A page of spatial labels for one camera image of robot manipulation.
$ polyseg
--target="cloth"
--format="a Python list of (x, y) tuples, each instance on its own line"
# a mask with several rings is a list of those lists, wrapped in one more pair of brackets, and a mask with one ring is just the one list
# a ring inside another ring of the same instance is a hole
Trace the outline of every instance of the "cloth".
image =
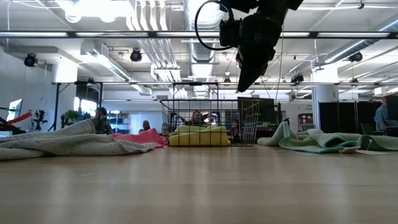
[(138, 144), (152, 143), (155, 147), (164, 147), (166, 145), (166, 142), (159, 136), (154, 128), (140, 132), (139, 134), (111, 134), (111, 137)]
[(96, 134), (112, 134), (111, 123), (106, 117), (91, 119), (95, 126)]
[(388, 110), (385, 106), (380, 106), (376, 110), (376, 115), (374, 116), (374, 121), (376, 122), (376, 131), (383, 131), (380, 127), (381, 123), (386, 124), (388, 120)]
[(95, 134), (90, 119), (53, 132), (0, 138), (0, 161), (44, 156), (117, 156), (148, 152), (155, 144), (137, 144)]
[(171, 146), (230, 146), (228, 133), (224, 126), (199, 127), (181, 126), (169, 137)]
[(398, 138), (349, 133), (327, 134), (319, 129), (293, 133), (285, 121), (279, 125), (272, 138), (260, 138), (257, 143), (261, 146), (279, 146), (312, 153), (339, 152), (352, 147), (371, 151), (398, 151)]

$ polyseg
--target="wooden floor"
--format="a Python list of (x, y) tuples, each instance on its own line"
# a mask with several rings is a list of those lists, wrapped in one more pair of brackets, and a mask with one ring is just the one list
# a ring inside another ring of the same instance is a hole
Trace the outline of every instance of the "wooden floor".
[(0, 223), (398, 223), (398, 154), (175, 148), (0, 162)]

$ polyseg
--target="metal wire basket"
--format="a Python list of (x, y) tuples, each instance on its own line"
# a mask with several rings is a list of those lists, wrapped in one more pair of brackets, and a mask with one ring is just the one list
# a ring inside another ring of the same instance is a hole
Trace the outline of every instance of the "metal wire basket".
[(169, 146), (253, 146), (261, 100), (161, 100)]

